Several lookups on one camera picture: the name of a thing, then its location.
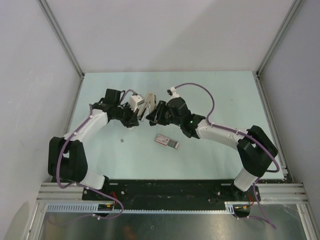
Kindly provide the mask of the beige black stapler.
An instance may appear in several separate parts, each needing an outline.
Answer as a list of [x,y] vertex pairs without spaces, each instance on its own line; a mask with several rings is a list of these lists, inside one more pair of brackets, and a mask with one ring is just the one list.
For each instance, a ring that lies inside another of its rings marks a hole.
[[140,106],[140,109],[137,113],[137,119],[143,122],[146,119],[146,116],[156,109],[156,106],[156,95],[152,92],[149,92],[144,98],[143,104]]

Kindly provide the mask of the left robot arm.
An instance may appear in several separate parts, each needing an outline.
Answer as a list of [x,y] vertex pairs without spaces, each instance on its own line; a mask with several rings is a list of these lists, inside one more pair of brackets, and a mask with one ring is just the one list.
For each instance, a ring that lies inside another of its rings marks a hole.
[[139,106],[143,103],[144,98],[131,89],[108,88],[103,98],[89,106],[88,117],[74,131],[50,140],[48,174],[57,181],[68,180],[93,188],[98,199],[107,199],[111,193],[105,184],[107,177],[90,169],[85,146],[111,120],[120,121],[126,128],[137,127]]

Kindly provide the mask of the red staple box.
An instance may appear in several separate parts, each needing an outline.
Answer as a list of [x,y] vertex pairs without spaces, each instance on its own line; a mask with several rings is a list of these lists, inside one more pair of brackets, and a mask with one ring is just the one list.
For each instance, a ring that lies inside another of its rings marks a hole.
[[160,135],[158,134],[156,137],[155,137],[155,140],[154,140],[156,143],[158,144],[161,144],[161,145],[164,145],[164,146],[167,146],[167,147],[171,147],[175,150],[178,149],[180,143],[176,140],[173,140],[169,137],[166,137],[164,135]]

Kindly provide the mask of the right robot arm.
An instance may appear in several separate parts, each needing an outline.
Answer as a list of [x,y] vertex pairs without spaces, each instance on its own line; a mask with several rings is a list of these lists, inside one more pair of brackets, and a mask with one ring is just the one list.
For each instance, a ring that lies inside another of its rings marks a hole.
[[206,117],[191,113],[181,97],[168,102],[152,101],[146,119],[151,126],[176,125],[187,138],[211,140],[236,150],[242,169],[231,185],[230,194],[237,201],[247,197],[250,187],[276,162],[278,150],[261,127],[253,125],[242,131],[209,123]]

